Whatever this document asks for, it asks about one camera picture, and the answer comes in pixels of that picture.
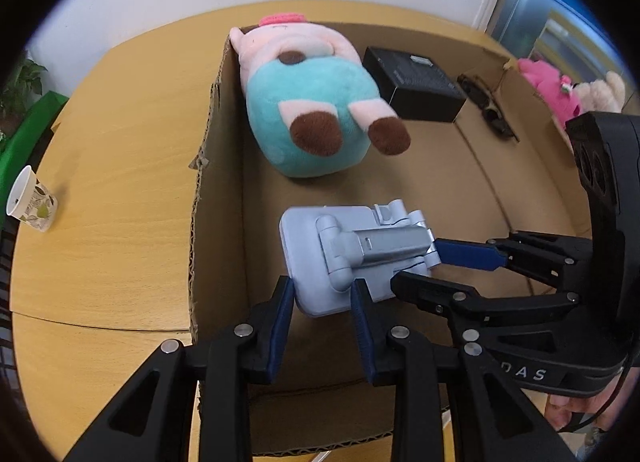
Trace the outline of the green cloth covered bench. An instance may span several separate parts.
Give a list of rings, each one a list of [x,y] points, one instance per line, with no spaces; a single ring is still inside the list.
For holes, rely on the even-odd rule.
[[[29,107],[22,125],[1,151],[1,224],[6,220],[6,200],[17,175],[27,164],[36,144],[51,128],[68,102],[67,96],[48,91]]]

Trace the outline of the cream bear plush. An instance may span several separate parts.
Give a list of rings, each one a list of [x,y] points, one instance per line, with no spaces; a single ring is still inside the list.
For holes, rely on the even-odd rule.
[[[620,75],[612,70],[606,73],[603,79],[576,84],[573,91],[578,98],[582,114],[587,112],[620,113],[625,104],[625,83]]]

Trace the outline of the teal and pink pig plush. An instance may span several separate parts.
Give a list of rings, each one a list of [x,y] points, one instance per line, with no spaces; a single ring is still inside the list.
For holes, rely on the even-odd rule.
[[[233,27],[229,42],[250,130],[283,176],[322,177],[358,165],[370,149],[397,156],[410,148],[405,123],[337,30],[283,13]]]

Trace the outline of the leaf-print paper cup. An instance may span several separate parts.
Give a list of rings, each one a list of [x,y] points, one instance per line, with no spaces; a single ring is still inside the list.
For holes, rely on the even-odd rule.
[[[46,232],[54,222],[58,199],[43,185],[32,166],[17,175],[6,200],[6,214],[35,230]]]

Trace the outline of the cardboard box tray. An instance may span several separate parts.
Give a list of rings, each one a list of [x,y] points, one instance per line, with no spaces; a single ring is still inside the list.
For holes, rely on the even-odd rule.
[[[518,140],[499,140],[465,104],[451,123],[411,121],[410,148],[315,178],[285,177],[250,131],[239,59],[222,48],[210,90],[191,220],[190,312],[195,341],[237,325],[285,274],[280,220],[292,207],[340,210],[346,229],[408,225],[418,217],[445,239],[481,242],[512,230],[589,232],[587,197],[550,110],[506,52],[481,34],[439,35],[367,24],[337,25],[358,51],[370,47],[429,58],[451,77],[484,81]],[[274,382],[245,390],[246,446],[254,456],[301,456],[365,444],[392,430],[394,392],[368,383],[347,312],[292,315]]]

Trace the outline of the black sunglasses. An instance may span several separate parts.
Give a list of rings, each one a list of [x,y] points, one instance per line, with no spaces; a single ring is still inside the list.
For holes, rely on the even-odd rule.
[[[457,83],[465,96],[480,110],[484,122],[502,140],[520,141],[504,116],[503,110],[491,93],[488,84],[477,76],[460,74]]]

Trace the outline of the small potted green plant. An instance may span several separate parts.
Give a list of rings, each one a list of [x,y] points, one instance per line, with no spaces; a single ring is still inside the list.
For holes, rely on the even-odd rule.
[[[42,96],[42,74],[47,69],[23,50],[1,89],[1,116],[24,116],[36,96]]]

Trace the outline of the black product box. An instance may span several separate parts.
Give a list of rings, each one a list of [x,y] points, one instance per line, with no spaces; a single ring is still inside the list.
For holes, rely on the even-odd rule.
[[[362,64],[382,98],[407,121],[453,123],[465,104],[465,93],[426,56],[367,47]]]

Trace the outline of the pink bear plush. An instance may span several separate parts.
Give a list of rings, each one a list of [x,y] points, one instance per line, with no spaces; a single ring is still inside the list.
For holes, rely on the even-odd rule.
[[[550,108],[556,125],[565,129],[566,123],[582,114],[573,81],[546,61],[518,59],[518,71],[537,91]]]

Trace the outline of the grey folding phone stand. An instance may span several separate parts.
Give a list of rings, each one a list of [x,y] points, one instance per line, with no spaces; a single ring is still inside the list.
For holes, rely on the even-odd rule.
[[[371,298],[393,296],[390,279],[400,271],[428,277],[440,264],[433,231],[420,211],[401,200],[372,206],[291,207],[279,232],[296,304],[311,318],[350,308],[349,291],[366,281]]]

